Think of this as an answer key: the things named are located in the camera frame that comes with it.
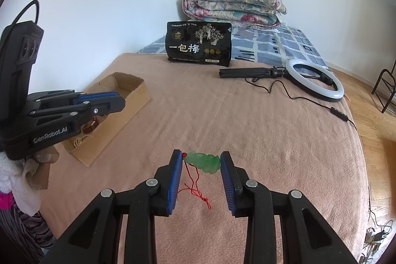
bed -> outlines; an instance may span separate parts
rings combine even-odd
[[[233,34],[230,67],[281,66],[292,56],[325,65],[298,29],[235,29]],[[253,55],[245,55],[247,48]],[[90,168],[57,146],[61,156],[51,167],[41,207],[56,237],[102,189],[134,188],[166,164],[173,149],[215,155],[228,150],[236,166],[270,190],[301,190],[353,255],[360,254],[368,221],[368,180],[359,136],[350,124],[315,104],[290,100],[279,84],[269,95],[244,80],[219,79],[218,66],[170,62],[162,54],[163,39],[140,53],[151,54],[122,54],[98,79],[113,72],[142,77],[151,102]],[[271,80],[260,82],[268,85]],[[292,96],[307,96],[288,80],[284,83]],[[321,103],[352,119],[345,99]],[[183,183],[189,183],[185,171]],[[220,173],[201,175],[199,188],[211,210],[184,191],[173,215],[156,219],[158,263],[242,263],[247,220],[228,211]],[[278,219],[276,227],[282,263]]]

metal screw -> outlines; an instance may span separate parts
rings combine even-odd
[[[157,186],[157,184],[158,184],[158,180],[155,178],[147,179],[146,181],[146,185],[149,187]]]
[[[292,195],[293,198],[297,198],[297,199],[302,197],[302,193],[299,190],[293,190],[291,195]]]
[[[111,191],[111,189],[103,189],[100,192],[100,196],[102,196],[102,197],[110,197],[112,193],[113,192]]]
[[[256,188],[258,186],[258,183],[257,181],[250,179],[246,182],[246,186],[250,188]]]

white led ring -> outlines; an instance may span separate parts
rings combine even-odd
[[[311,82],[310,80],[306,79],[299,72],[295,70],[295,66],[297,68],[307,68],[309,70],[317,70],[325,74],[326,76],[328,76],[330,79],[333,80],[333,86],[335,88],[335,91],[325,89],[320,85],[317,85]],[[295,85],[297,85],[304,91],[308,92],[309,94],[319,99],[330,102],[338,102],[344,96],[344,87],[341,84],[341,82],[335,77],[333,73],[326,70],[323,66],[312,63],[310,61],[293,59],[293,60],[288,60],[286,62],[286,70],[288,71],[289,74],[288,79],[290,81],[292,81]]]

black snack bag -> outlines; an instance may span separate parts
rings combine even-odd
[[[168,22],[165,49],[170,61],[229,66],[231,24]]]

folded blanket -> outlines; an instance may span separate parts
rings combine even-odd
[[[282,0],[184,0],[183,11],[193,20],[254,29],[277,28],[287,13]]]

